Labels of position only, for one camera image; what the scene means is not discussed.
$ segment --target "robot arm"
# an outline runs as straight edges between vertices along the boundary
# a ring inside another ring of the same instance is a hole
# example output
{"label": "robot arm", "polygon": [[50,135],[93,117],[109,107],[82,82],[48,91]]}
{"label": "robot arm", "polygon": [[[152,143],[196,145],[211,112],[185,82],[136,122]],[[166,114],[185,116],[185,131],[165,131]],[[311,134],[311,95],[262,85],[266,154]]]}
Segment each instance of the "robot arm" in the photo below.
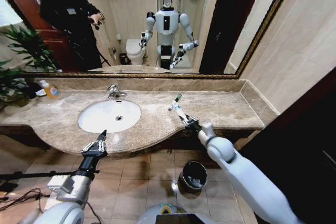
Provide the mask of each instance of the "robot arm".
{"label": "robot arm", "polygon": [[242,157],[228,139],[216,136],[210,123],[199,125],[196,118],[185,115],[177,101],[170,108],[175,109],[187,128],[198,133],[209,156],[259,217],[274,224],[302,223],[292,212],[285,195],[257,166]]}
{"label": "robot arm", "polygon": [[47,187],[57,194],[61,203],[44,212],[34,224],[82,224],[83,209],[87,203],[90,184],[96,173],[98,161],[107,156],[106,130],[96,141],[91,142],[82,150],[83,161],[79,168],[69,176],[54,176]]}
{"label": "robot arm", "polygon": [[191,28],[188,15],[186,15],[185,13],[181,14],[180,23],[190,42],[179,45],[179,51],[174,59],[174,62],[171,64],[170,68],[174,68],[182,60],[182,56],[184,56],[187,51],[190,51],[193,48],[199,46],[198,40],[194,39],[194,33]]}
{"label": "robot arm", "polygon": [[141,43],[140,43],[141,48],[146,47],[147,42],[152,38],[154,24],[155,24],[155,15],[152,12],[148,12],[146,19],[147,30],[144,33],[141,33]]}

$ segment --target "trash can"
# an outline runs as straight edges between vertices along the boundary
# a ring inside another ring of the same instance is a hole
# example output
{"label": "trash can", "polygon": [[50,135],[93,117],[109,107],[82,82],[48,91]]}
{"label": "trash can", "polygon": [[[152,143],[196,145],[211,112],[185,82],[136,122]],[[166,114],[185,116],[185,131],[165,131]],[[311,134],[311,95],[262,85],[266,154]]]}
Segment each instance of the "trash can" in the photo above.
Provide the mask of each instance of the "trash can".
{"label": "trash can", "polygon": [[119,54],[120,63],[122,65],[129,65],[131,63],[130,59],[127,57],[127,54]]}
{"label": "trash can", "polygon": [[179,185],[188,193],[197,193],[202,190],[208,181],[205,167],[197,161],[186,163],[179,176]]}

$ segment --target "sink drain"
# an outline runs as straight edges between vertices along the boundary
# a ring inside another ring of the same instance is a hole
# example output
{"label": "sink drain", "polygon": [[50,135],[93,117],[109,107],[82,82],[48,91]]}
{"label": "sink drain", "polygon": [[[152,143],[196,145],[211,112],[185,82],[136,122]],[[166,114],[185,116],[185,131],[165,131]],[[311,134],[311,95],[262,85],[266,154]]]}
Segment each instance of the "sink drain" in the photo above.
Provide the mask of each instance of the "sink drain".
{"label": "sink drain", "polygon": [[116,118],[115,118],[116,121],[121,121],[122,120],[122,115],[118,115]]}

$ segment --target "soap bottle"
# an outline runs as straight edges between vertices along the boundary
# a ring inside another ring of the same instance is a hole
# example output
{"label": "soap bottle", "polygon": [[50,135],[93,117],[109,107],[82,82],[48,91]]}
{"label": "soap bottle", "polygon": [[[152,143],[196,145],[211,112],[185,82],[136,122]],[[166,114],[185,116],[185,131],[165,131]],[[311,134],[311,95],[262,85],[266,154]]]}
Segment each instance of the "soap bottle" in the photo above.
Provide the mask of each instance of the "soap bottle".
{"label": "soap bottle", "polygon": [[39,83],[44,88],[44,90],[46,91],[46,94],[49,98],[55,99],[59,96],[60,92],[55,86],[50,85],[45,80],[42,80]]}

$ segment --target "wooden door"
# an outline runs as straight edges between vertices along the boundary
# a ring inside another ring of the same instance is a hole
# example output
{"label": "wooden door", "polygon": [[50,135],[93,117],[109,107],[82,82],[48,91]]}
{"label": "wooden door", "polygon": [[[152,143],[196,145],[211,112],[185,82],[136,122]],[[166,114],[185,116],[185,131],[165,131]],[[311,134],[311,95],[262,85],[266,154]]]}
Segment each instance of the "wooden door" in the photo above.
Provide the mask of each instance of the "wooden door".
{"label": "wooden door", "polygon": [[61,31],[53,28],[48,22],[40,18],[40,0],[8,0],[14,10],[23,19],[28,28],[40,32],[44,42],[53,51],[53,57],[63,72],[78,72],[76,63],[69,46],[67,37]]}
{"label": "wooden door", "polygon": [[200,73],[223,73],[255,0],[217,0]]}

